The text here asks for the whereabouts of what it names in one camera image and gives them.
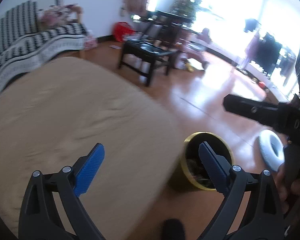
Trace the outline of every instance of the blue gripper pad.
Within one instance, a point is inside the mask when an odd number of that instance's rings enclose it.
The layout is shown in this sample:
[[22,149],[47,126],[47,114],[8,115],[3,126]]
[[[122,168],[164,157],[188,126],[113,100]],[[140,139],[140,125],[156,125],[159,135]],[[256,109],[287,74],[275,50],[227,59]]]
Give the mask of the blue gripper pad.
[[79,197],[81,194],[86,193],[95,174],[97,173],[101,163],[104,159],[104,147],[99,144],[75,177],[76,184],[74,187],[74,194]]
[[217,155],[207,142],[203,142],[199,146],[199,158],[207,171],[217,192],[227,196],[229,188],[227,185],[227,177],[231,165],[226,158]]

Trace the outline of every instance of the hand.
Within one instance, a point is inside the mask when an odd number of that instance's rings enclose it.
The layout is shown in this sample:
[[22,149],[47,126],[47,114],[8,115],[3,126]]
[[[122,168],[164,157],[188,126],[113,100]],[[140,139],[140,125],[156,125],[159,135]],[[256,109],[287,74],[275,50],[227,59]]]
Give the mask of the hand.
[[284,185],[284,164],[278,169],[277,176],[274,178],[275,185],[277,187],[279,198],[282,204],[282,212],[285,214],[289,210],[289,206],[286,202],[288,193],[291,192],[295,195],[300,195],[300,179],[295,180],[290,189],[287,189]]

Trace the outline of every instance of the beige cushion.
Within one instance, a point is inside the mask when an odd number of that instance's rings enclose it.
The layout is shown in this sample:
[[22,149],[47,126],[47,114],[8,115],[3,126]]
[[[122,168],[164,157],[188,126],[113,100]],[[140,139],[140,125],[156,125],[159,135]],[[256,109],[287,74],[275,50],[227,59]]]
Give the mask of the beige cushion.
[[13,233],[32,172],[58,172],[97,142],[105,160],[80,199],[107,240],[123,239],[182,150],[171,115],[117,75],[74,57],[49,62],[0,95],[0,216]]

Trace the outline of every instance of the sofa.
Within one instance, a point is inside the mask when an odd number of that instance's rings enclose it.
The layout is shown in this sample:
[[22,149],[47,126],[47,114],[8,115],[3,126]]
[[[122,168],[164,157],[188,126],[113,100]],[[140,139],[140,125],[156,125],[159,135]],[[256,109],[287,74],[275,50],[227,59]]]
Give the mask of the sofa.
[[0,18],[0,92],[18,74],[30,72],[67,50],[83,50],[87,31],[79,22],[42,30],[39,9],[62,0],[28,0]]

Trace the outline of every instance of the pillow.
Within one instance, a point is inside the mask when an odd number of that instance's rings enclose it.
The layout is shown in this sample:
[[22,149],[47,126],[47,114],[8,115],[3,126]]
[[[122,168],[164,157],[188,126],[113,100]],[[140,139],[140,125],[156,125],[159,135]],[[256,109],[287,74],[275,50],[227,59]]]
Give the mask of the pillow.
[[45,11],[40,9],[37,17],[41,25],[41,30],[44,31],[47,29],[57,28],[65,24],[75,22],[76,20],[73,21],[70,17],[73,12],[81,13],[81,8],[70,4],[65,6],[53,5]]

